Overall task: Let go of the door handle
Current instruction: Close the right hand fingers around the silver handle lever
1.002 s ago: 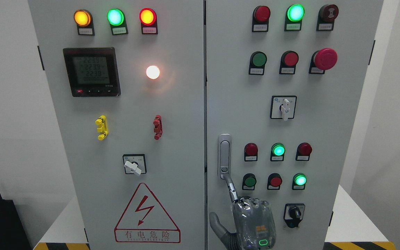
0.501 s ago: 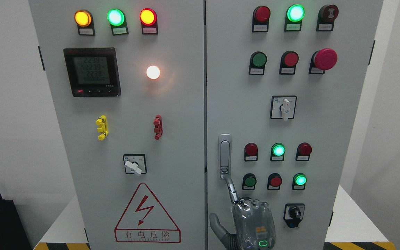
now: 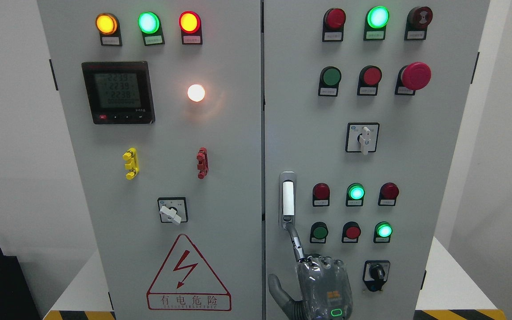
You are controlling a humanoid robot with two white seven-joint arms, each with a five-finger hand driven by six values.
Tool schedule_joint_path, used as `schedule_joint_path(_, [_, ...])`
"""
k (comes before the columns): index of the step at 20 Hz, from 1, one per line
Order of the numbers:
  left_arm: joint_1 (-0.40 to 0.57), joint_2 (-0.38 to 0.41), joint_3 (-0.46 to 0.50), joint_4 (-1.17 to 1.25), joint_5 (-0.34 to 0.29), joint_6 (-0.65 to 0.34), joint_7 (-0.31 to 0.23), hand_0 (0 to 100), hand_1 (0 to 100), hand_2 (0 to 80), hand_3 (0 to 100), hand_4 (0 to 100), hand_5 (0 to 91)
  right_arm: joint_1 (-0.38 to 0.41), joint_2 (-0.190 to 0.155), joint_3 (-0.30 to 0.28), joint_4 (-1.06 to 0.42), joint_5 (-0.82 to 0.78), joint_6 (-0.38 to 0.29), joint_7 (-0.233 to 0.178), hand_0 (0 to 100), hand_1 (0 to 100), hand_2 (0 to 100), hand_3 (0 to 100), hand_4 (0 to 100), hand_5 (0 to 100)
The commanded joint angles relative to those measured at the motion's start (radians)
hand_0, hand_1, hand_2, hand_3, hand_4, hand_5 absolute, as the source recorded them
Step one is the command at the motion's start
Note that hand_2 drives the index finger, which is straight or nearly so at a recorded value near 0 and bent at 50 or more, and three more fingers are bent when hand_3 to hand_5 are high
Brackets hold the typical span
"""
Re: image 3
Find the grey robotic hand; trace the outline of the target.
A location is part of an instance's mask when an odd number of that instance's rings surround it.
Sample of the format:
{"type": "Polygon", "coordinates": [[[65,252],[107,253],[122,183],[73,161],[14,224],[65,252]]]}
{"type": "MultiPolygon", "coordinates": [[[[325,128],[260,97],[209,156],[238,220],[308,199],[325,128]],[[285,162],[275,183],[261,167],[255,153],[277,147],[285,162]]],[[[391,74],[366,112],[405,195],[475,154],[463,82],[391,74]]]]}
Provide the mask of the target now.
{"type": "Polygon", "coordinates": [[[285,292],[279,278],[268,275],[268,291],[289,320],[347,320],[353,312],[353,297],[345,264],[329,256],[304,253],[293,224],[286,229],[296,259],[302,300],[285,292]]]}

